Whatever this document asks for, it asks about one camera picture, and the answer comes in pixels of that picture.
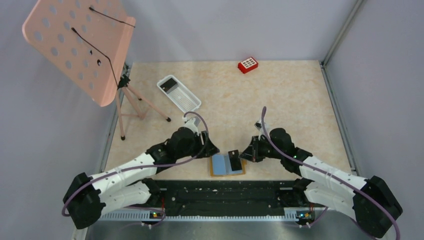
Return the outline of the black VIP credit card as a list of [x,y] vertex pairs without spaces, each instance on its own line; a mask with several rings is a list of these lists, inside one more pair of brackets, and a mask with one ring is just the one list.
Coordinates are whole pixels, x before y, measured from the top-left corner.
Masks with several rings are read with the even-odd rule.
[[239,157],[238,150],[231,150],[228,152],[228,159],[231,171],[241,171],[243,169],[242,161]]

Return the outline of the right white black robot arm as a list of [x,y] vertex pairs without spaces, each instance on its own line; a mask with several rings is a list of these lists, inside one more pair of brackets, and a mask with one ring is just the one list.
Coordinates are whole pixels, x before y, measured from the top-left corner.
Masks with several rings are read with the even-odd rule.
[[323,162],[295,146],[283,128],[253,136],[240,158],[251,162],[278,159],[287,171],[299,176],[293,192],[297,205],[313,203],[329,207],[351,218],[374,238],[381,239],[403,213],[382,178],[356,176]]

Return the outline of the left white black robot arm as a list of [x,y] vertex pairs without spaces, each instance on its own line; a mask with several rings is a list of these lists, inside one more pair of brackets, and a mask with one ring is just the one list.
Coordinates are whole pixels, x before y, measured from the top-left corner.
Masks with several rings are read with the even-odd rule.
[[148,148],[138,157],[107,172],[75,176],[63,197],[62,215],[74,226],[85,229],[101,216],[134,204],[154,207],[160,193],[149,177],[178,165],[178,160],[211,157],[219,153],[208,131],[180,127],[164,142]]

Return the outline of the black card in basket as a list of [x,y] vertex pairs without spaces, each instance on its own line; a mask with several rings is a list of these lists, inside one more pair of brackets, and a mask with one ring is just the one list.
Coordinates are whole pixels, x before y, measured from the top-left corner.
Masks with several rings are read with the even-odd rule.
[[178,87],[178,83],[175,79],[169,78],[167,81],[162,83],[160,87],[166,94],[168,94]]

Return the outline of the white plastic basket tray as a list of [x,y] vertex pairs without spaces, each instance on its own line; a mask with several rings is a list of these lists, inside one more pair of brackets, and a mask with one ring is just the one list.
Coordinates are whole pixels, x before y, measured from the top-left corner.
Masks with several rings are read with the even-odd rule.
[[[178,87],[172,92],[166,94],[161,89],[161,85],[170,78],[175,79],[178,83]],[[172,74],[159,80],[156,85],[160,91],[164,93],[184,114],[187,112],[195,112],[202,105],[201,100]]]

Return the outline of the red box with grid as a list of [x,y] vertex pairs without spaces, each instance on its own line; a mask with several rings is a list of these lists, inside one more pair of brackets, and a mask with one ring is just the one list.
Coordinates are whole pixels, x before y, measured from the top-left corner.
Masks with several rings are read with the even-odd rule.
[[247,74],[259,66],[258,61],[254,57],[249,57],[237,64],[237,68],[243,73]]

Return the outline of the pink perforated music stand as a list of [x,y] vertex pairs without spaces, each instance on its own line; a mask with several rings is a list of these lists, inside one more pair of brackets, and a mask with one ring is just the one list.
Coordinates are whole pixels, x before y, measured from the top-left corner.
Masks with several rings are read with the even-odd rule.
[[143,119],[145,98],[123,72],[135,27],[120,0],[38,0],[22,33],[99,106],[119,107],[124,94]]

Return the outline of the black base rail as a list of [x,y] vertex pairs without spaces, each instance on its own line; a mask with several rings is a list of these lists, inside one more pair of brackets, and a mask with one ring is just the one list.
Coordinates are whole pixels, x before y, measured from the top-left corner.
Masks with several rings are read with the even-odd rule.
[[171,217],[284,217],[312,222],[315,203],[295,180],[154,180],[146,203],[133,208],[162,210]]

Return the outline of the aluminium frame rail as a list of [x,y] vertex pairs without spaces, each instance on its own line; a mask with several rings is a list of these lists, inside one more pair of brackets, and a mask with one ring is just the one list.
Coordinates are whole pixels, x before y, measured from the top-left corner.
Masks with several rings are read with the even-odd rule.
[[338,34],[336,35],[335,40],[331,44],[324,59],[320,62],[320,69],[324,78],[324,82],[325,82],[327,92],[331,101],[331,105],[334,111],[334,115],[335,115],[336,122],[339,128],[339,132],[340,132],[343,146],[346,152],[346,156],[347,156],[350,168],[353,171],[356,171],[358,167],[357,167],[357,163],[355,159],[355,154],[351,145],[350,136],[346,127],[345,119],[342,113],[341,104],[338,99],[337,91],[334,87],[334,81],[331,79],[331,76],[330,76],[330,64],[336,52],[340,48],[344,39],[346,38],[348,32],[350,31],[352,25],[354,24],[357,18],[357,15],[360,13],[365,3],[366,3],[365,0],[356,0],[354,2],[353,7],[351,8],[349,14],[347,15],[347,17],[345,18],[343,22],[343,25],[341,26],[340,30],[338,31]]

